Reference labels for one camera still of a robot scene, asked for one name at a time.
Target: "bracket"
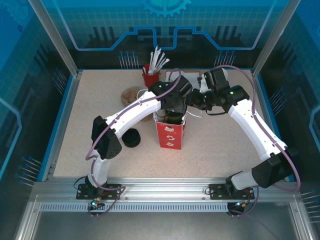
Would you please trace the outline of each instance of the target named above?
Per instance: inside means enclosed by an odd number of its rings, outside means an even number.
[[[115,189],[120,188],[121,184],[104,184],[104,188]],[[78,191],[76,194],[76,199],[78,200],[93,200],[101,195],[101,200],[115,200],[118,196],[119,192],[115,191],[105,191],[101,188],[90,187],[88,184],[83,183],[79,184]]]
[[[252,187],[245,188],[250,192],[249,199],[255,199],[255,194]],[[209,184],[210,199],[211,200],[247,200],[248,196],[243,192],[244,190],[235,192],[233,197],[229,196],[225,188],[225,184]]]

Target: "cable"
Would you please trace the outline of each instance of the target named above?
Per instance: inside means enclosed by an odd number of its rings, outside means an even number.
[[[291,168],[293,170],[294,176],[296,178],[296,187],[294,189],[288,189],[288,188],[285,188],[285,187],[282,187],[282,186],[278,186],[276,184],[273,184],[272,186],[274,186],[274,187],[276,187],[278,189],[290,192],[290,193],[298,192],[299,189],[300,189],[300,186],[301,186],[301,180],[300,180],[299,173],[298,173],[298,171],[296,169],[296,166],[294,165],[294,163],[292,162],[292,160],[288,156],[288,154],[280,147],[280,145],[277,143],[277,141],[274,140],[274,138],[268,133],[268,131],[260,123],[260,121],[258,120],[258,118],[257,118],[257,116],[255,114],[255,111],[256,111],[256,109],[255,109],[255,104],[256,104],[256,86],[255,86],[255,83],[251,80],[251,78],[248,76],[248,74],[245,71],[243,71],[242,69],[240,69],[240,68],[238,68],[236,66],[220,65],[220,66],[216,66],[216,67],[212,68],[212,70],[214,71],[214,70],[218,70],[218,69],[222,69],[222,68],[231,68],[231,69],[238,70],[249,80],[249,82],[250,82],[250,84],[252,86],[252,89],[253,89],[253,99],[252,99],[252,108],[251,108],[251,113],[252,113],[253,119],[258,124],[260,129],[265,133],[265,135],[270,139],[270,141],[273,143],[273,145],[276,146],[280,150],[280,152],[283,154],[285,159],[289,162],[289,164],[290,164],[290,166],[291,166]]]
[[[259,200],[259,187],[256,188],[256,196],[255,196],[255,200],[253,202],[252,207],[250,207],[250,209],[248,211],[246,211],[245,213],[242,213],[241,217],[244,217],[244,216],[248,215],[249,213],[251,213],[252,210],[254,209],[254,207],[257,205],[258,200]]]
[[[111,126],[117,122],[117,120],[119,120],[119,118],[124,115],[126,112],[128,112],[129,110],[135,108],[136,106],[139,106],[140,104],[143,104],[143,103],[146,103],[146,102],[149,102],[149,101],[152,101],[152,100],[158,100],[158,99],[161,99],[163,98],[164,96],[166,96],[167,94],[169,94],[173,89],[175,89],[175,87],[178,85],[178,83],[180,82],[180,79],[181,79],[181,71],[178,69],[178,68],[175,68],[173,69],[170,74],[169,74],[169,81],[170,81],[170,78],[171,78],[171,75],[173,72],[179,72],[179,76],[177,78],[177,80],[175,81],[175,83],[172,85],[172,87],[170,87],[167,91],[165,91],[164,93],[158,95],[158,96],[154,96],[154,97],[151,97],[151,98],[148,98],[148,99],[145,99],[145,100],[141,100],[140,102],[136,102],[135,104],[133,105],[129,105],[128,108],[126,108],[125,110],[123,110],[101,133],[100,135],[96,138],[96,140],[94,141],[94,143],[92,144],[89,152],[87,153],[86,157],[85,157],[85,160],[89,160],[89,159],[92,159],[92,158],[97,158],[98,156],[97,155],[91,155],[91,153],[93,152],[93,150],[95,149],[95,147],[97,146],[98,142],[100,141],[100,139],[102,138],[102,136],[111,128]],[[96,163],[96,159],[94,159],[92,161],[92,164],[91,164],[91,171],[90,171],[90,174],[91,174],[91,178],[92,178],[92,181],[94,182],[94,184],[100,188],[100,189],[103,189],[103,190],[106,190],[106,191],[117,191],[117,190],[120,190],[120,193],[118,194],[117,198],[114,200],[114,202],[111,204],[111,206],[103,213],[97,215],[97,216],[102,216],[104,214],[106,214],[107,212],[110,211],[110,209],[115,205],[115,203],[120,199],[120,196],[122,195],[122,193],[125,191],[126,189],[126,186],[121,186],[121,187],[117,187],[117,188],[106,188],[106,187],[103,187],[101,185],[99,185],[95,179],[95,176],[94,176],[94,167],[95,167],[95,163]],[[90,212],[90,209],[88,209],[88,213],[91,215],[91,216],[95,216],[94,214],[92,214]]]
[[[117,196],[116,199],[113,201],[113,203],[107,208],[107,210],[105,210],[105,211],[102,212],[102,213],[93,214],[93,213],[90,211],[90,208],[88,208],[88,214],[91,215],[91,217],[101,217],[101,216],[107,214],[107,213],[113,208],[113,206],[116,204],[116,202],[120,199],[121,195],[124,193],[124,191],[125,191],[125,189],[126,189],[126,186],[118,187],[117,189],[119,189],[119,188],[122,188],[122,191],[120,190],[118,196]]]
[[[201,116],[198,115],[194,115],[193,113],[189,112],[188,110],[186,111],[188,114],[190,114],[191,116],[197,117],[197,118],[203,118],[204,116],[202,115],[202,111],[200,110]]]
[[[73,188],[74,188],[75,190],[78,191],[78,189],[75,187],[75,185],[77,184],[77,182],[79,182],[81,179],[84,179],[85,177],[86,177],[86,176],[82,176],[82,177],[78,178],[78,179],[74,182]]]
[[[208,114],[209,116],[219,116],[219,115],[226,114],[226,112],[208,113],[208,109],[205,109],[205,113]]]
[[[210,187],[208,186],[205,190],[204,190],[204,194],[210,195],[210,192],[207,193],[207,189],[209,189]]]
[[[248,196],[248,204],[250,203],[250,192],[248,190],[244,190],[245,194]]]
[[[141,89],[141,90],[139,90],[138,93],[136,94],[136,99],[139,98],[138,96],[139,96],[139,93],[140,93],[141,91],[148,91],[148,89]]]
[[[231,210],[231,212],[237,213],[239,217],[243,216],[243,214],[241,214],[240,211]],[[262,221],[260,221],[258,218],[253,217],[253,216],[250,216],[250,215],[248,215],[247,217],[248,217],[248,218],[251,218],[252,220],[255,220],[256,222],[258,222],[258,223],[259,223],[260,225],[262,225],[272,236],[274,236],[275,239],[280,240],[280,238],[279,238],[277,235],[275,235],[275,234],[270,230],[270,228],[268,228],[268,227],[267,227]]]
[[[158,115],[158,113],[155,111],[155,114],[159,117],[159,118],[165,118],[167,115],[168,115],[168,113],[167,112],[165,112],[165,114],[164,114],[164,116],[159,116]]]

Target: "work surface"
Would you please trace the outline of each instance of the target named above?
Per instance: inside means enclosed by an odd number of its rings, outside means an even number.
[[[161,71],[164,80],[165,70]],[[240,72],[228,70],[230,86],[241,85],[252,97],[249,81]],[[142,70],[84,70],[53,176],[81,177],[90,172],[92,160],[85,157],[92,145],[93,120],[106,118],[124,106],[121,93],[129,87],[144,86]],[[260,104],[256,109],[262,116]],[[200,115],[198,109],[188,109]],[[221,112],[216,107],[214,112]],[[228,177],[260,163],[259,156],[241,127],[228,114],[203,118],[188,115],[182,150],[160,148],[153,120],[138,122],[133,128],[141,136],[135,148],[122,141],[121,153],[113,158],[108,177]]]

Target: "red box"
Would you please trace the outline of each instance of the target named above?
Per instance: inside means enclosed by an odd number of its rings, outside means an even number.
[[[183,116],[180,125],[161,122],[161,119],[155,113],[153,114],[153,119],[155,121],[160,147],[181,150],[186,126],[186,115]]]

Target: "pen holder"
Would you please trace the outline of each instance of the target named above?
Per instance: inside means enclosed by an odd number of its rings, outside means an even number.
[[[150,66],[149,63],[144,65],[146,73],[148,73],[148,71],[149,71],[149,66]],[[153,75],[147,75],[146,73],[144,73],[143,69],[142,69],[142,77],[144,79],[144,85],[147,88],[149,88],[152,84],[159,81],[160,71],[156,72]]]

